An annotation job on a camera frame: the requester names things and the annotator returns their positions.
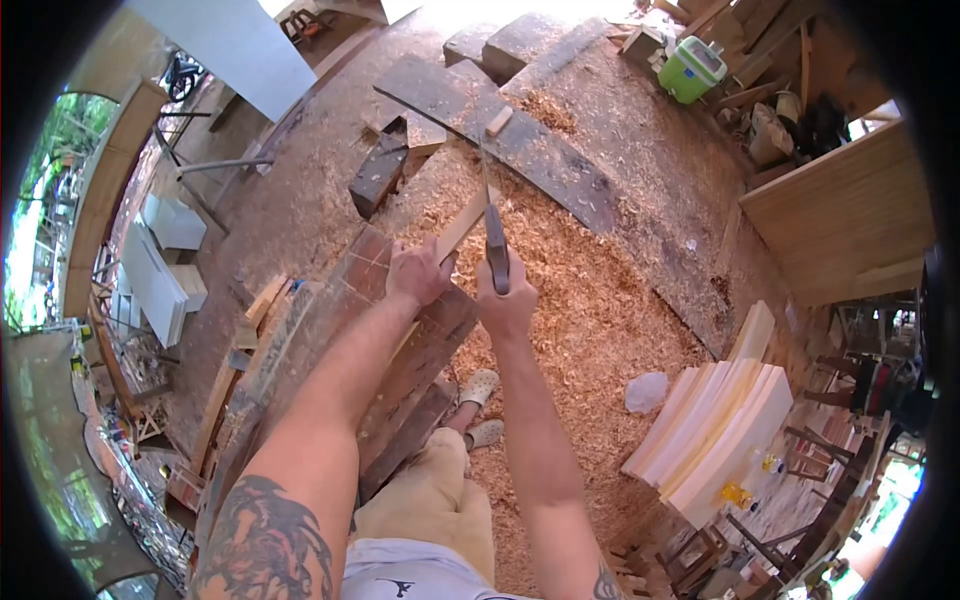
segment saw handle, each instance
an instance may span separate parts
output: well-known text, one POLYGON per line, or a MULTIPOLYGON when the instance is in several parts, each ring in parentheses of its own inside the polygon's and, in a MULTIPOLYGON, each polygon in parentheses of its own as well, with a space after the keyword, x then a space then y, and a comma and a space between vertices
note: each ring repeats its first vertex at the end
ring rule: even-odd
POLYGON ((484 208, 484 225, 487 228, 487 262, 493 273, 493 290, 498 296, 510 294, 510 255, 507 253, 507 236, 503 232, 500 213, 493 204, 484 208))

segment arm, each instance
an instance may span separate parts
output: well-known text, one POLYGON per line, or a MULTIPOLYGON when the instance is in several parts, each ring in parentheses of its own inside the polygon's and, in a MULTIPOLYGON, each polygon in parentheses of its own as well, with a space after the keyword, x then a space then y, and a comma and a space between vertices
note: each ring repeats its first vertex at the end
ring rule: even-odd
POLYGON ((393 250, 384 299, 326 352, 227 496, 191 598, 339 596, 357 426, 414 317, 453 272, 452 258, 437 266, 435 236, 393 250))
POLYGON ((480 319, 503 385, 507 461, 534 569, 547 600, 622 600, 593 535, 577 458, 530 344, 538 293, 510 249, 510 293, 498 296, 486 261, 477 266, 480 319))

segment khaki pants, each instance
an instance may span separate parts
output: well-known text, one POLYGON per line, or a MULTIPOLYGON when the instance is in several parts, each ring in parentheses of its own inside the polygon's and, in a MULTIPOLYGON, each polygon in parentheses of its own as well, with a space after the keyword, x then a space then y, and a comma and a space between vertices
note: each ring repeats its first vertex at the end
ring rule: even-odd
POLYGON ((437 543, 462 556, 493 587, 493 527, 483 488, 464 478, 467 446, 458 432, 433 432, 404 471, 356 512, 353 538, 437 543))

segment foot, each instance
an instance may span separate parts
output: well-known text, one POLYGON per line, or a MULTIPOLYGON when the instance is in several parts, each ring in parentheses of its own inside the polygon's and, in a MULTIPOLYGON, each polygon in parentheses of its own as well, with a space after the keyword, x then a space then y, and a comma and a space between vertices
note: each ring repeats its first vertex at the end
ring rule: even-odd
POLYGON ((500 419, 485 420, 476 427, 471 427, 464 434, 467 450, 482 448, 485 445, 494 445, 503 437, 503 421, 500 419))
POLYGON ((463 435, 473 418, 483 410, 484 405, 487 404, 487 399, 499 381, 500 376, 496 374, 496 371, 477 369, 460 392, 460 406, 457 407, 453 417, 444 424, 444 427, 456 429, 463 435))

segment plastic bottle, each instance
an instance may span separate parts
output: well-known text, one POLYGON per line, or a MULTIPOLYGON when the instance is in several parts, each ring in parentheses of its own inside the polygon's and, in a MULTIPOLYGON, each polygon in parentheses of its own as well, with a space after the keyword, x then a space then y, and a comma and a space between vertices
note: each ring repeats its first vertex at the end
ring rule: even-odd
POLYGON ((779 456, 770 453, 763 457, 763 463, 760 465, 760 468, 768 473, 783 473, 786 465, 783 464, 783 460, 781 460, 779 456))
POLYGON ((733 481, 729 482, 726 486, 723 487, 723 490, 720 491, 722 495, 727 500, 733 503, 733 506, 741 508, 745 511, 755 512, 756 508, 759 506, 757 502, 754 502, 754 495, 733 481))

